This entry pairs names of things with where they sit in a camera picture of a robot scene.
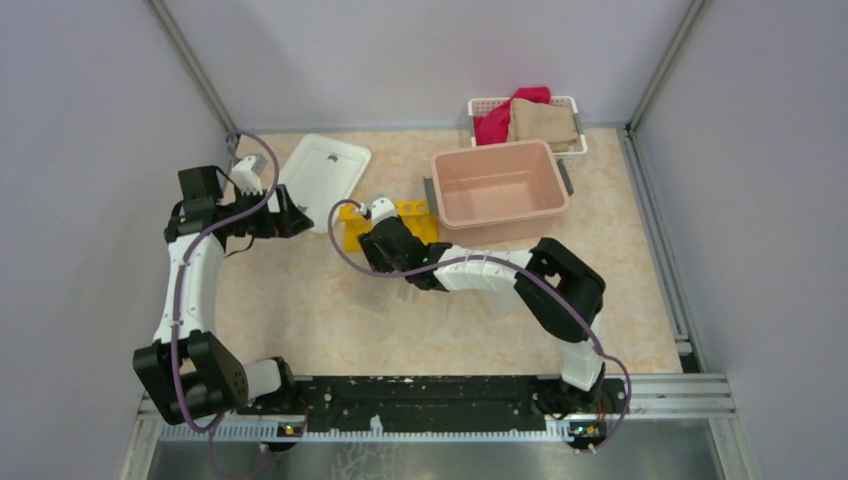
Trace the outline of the yellow test tube rack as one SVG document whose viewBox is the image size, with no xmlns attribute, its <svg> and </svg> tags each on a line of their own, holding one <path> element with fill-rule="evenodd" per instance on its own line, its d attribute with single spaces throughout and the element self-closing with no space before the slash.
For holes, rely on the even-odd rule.
<svg viewBox="0 0 848 480">
<path fill-rule="evenodd" d="M 426 201 L 399 202 L 396 207 L 400 219 L 415 237 L 424 243 L 439 240 L 439 221 L 430 213 Z M 338 219 L 344 226 L 343 251 L 360 253 L 358 237 L 372 230 L 371 220 L 365 219 L 353 205 L 342 206 Z"/>
</svg>

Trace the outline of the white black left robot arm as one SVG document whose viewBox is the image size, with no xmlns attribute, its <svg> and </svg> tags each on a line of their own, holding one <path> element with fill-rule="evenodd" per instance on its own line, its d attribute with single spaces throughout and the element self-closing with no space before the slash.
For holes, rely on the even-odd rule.
<svg viewBox="0 0 848 480">
<path fill-rule="evenodd" d="M 220 416 L 261 399 L 277 414 L 292 411 L 300 388 L 281 357 L 244 364 L 217 338 L 217 280 L 228 239 L 292 238 L 314 223 L 283 184 L 239 186 L 224 203 L 219 168 L 181 170 L 182 198 L 164 230 L 170 273 L 160 325 L 151 345 L 134 351 L 133 370 L 169 425 Z"/>
</svg>

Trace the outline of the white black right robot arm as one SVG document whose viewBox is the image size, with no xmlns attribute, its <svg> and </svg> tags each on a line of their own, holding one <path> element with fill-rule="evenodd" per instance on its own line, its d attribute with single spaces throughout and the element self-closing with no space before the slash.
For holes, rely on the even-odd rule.
<svg viewBox="0 0 848 480">
<path fill-rule="evenodd" d="M 605 362 L 593 323 L 605 280 L 559 241 L 543 237 L 529 249 L 484 252 L 449 242 L 426 243 L 398 218 L 380 221 L 358 242 L 370 269 L 400 274 L 422 291 L 479 291 L 518 298 L 560 343 L 563 398 L 576 412 L 602 398 Z"/>
</svg>

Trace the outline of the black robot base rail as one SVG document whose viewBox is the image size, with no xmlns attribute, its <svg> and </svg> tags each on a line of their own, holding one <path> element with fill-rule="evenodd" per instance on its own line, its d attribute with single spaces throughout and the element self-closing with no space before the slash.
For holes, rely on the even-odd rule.
<svg viewBox="0 0 848 480">
<path fill-rule="evenodd" d="M 583 416 L 576 433 L 593 425 L 600 436 L 626 411 L 627 397 L 624 381 L 615 378 L 582 392 L 555 375 L 313 376 L 239 412 L 301 416 L 309 433 L 390 434 L 541 432 L 549 420 Z"/>
</svg>

